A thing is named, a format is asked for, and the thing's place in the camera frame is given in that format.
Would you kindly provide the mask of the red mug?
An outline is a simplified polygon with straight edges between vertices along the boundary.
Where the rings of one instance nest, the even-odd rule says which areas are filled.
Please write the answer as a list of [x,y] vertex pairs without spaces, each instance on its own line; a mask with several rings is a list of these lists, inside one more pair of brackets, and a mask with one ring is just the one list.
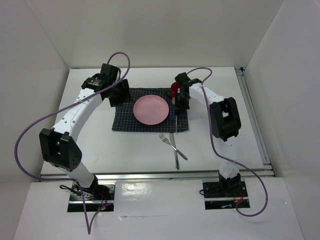
[[174,82],[170,87],[170,91],[168,91],[165,95],[169,97],[171,100],[173,100],[176,97],[176,93],[179,89],[179,85],[176,82]]

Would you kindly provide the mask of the dark checked cloth napkin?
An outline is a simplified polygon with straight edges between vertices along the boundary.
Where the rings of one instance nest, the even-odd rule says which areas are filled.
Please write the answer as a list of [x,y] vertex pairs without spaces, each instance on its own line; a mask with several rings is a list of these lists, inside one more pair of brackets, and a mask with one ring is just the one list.
[[[112,130],[116,132],[142,132],[142,133],[175,133],[175,112],[171,99],[166,96],[169,88],[131,88],[131,101],[115,108],[115,117]],[[139,122],[133,113],[135,102],[146,95],[156,95],[163,98],[169,106],[168,117],[156,125],[146,125]],[[189,130],[189,121],[187,111],[183,111],[177,116],[177,132]]]

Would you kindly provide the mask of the pink plate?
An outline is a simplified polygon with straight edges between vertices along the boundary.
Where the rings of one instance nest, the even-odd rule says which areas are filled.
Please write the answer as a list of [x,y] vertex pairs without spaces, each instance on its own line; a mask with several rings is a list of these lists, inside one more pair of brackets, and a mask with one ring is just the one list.
[[157,95],[142,96],[133,106],[134,117],[149,126],[162,123],[168,117],[169,111],[168,103]]

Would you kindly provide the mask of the silver knife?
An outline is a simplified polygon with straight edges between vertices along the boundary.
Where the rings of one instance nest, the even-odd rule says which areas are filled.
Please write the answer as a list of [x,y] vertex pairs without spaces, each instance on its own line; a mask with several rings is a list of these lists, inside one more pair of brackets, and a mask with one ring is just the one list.
[[[174,133],[171,132],[169,134],[169,140],[170,140],[170,143],[176,147],[176,144],[175,144],[175,138],[174,138]],[[179,163],[179,158],[178,158],[178,153],[176,150],[174,150],[174,157],[175,157],[175,169],[178,171],[180,169],[180,163]]]

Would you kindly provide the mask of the silver fork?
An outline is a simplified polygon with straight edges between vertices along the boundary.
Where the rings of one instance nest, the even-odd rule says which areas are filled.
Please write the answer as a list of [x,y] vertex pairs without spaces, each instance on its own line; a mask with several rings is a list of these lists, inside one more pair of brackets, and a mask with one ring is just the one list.
[[186,161],[188,160],[188,158],[180,151],[178,150],[175,146],[173,146],[170,141],[165,137],[165,135],[163,133],[159,134],[159,138],[167,145],[169,145],[175,152],[177,152],[177,154],[179,154],[183,159],[185,159]]

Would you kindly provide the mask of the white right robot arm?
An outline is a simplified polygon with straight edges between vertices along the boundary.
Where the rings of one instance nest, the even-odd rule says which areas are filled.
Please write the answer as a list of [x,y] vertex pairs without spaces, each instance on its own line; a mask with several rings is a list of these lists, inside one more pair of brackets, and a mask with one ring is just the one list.
[[195,99],[207,108],[209,133],[213,152],[220,158],[218,187],[211,194],[229,197],[241,184],[237,162],[237,136],[241,120],[236,100],[225,98],[204,86],[204,80],[191,79],[186,72],[175,77],[174,112],[180,115],[190,108],[190,99]]

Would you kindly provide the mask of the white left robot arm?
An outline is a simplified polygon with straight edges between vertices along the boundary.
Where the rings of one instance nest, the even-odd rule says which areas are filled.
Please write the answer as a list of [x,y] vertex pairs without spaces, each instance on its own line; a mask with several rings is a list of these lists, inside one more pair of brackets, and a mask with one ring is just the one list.
[[108,98],[111,107],[131,100],[129,83],[120,80],[121,70],[104,63],[99,73],[87,78],[75,101],[63,118],[51,129],[42,129],[39,141],[43,160],[77,181],[81,194],[88,200],[102,199],[108,188],[82,163],[78,136],[93,111]]

